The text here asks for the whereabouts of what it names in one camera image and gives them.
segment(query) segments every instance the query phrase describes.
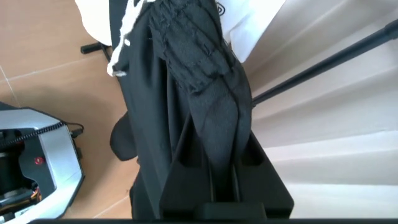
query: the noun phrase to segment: brown tile floor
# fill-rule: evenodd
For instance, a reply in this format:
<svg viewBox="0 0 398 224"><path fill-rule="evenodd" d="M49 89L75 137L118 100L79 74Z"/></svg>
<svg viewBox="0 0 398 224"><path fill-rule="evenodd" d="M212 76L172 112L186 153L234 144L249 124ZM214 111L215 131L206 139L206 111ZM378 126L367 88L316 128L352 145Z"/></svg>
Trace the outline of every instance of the brown tile floor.
<svg viewBox="0 0 398 224"><path fill-rule="evenodd" d="M65 217L129 218L128 190L139 166L109 148L126 111L101 52L80 54L94 40L72 0L0 1L0 101L30 106L85 125L77 139L86 179Z"/></svg>

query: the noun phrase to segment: metal rod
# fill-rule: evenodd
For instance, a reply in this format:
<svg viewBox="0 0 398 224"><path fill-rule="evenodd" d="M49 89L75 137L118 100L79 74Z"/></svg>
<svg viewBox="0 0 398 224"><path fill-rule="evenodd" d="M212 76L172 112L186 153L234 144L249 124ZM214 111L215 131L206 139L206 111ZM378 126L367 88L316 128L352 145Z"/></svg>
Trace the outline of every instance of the metal rod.
<svg viewBox="0 0 398 224"><path fill-rule="evenodd" d="M386 25L383 29L363 38L357 43L339 51L338 53L324 59L316 65L300 72L296 76L272 87L253 99L253 106L262 103L286 90L289 90L317 75L322 74L352 58L355 58L369 50L374 49L390 40L398 38L398 19Z"/></svg>

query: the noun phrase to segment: white wall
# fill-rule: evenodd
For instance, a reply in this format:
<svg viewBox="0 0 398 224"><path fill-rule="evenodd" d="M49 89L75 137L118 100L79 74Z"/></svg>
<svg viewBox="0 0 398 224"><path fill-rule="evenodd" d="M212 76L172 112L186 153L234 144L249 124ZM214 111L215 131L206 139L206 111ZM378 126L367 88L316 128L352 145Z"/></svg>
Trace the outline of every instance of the white wall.
<svg viewBox="0 0 398 224"><path fill-rule="evenodd" d="M253 96L398 19L396 0L287 0L244 67ZM261 103L292 217L398 217L398 41Z"/></svg>

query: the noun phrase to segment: white cloth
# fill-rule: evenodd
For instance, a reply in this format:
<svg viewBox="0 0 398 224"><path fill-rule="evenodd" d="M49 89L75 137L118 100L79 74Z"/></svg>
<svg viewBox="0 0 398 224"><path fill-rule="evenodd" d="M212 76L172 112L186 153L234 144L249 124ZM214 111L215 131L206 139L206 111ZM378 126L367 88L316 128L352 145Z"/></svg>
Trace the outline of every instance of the white cloth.
<svg viewBox="0 0 398 224"><path fill-rule="evenodd" d="M110 46L112 41L108 0L75 2L89 35ZM217 0L223 37L231 44L232 51L240 62L249 57L284 2L285 0Z"/></svg>

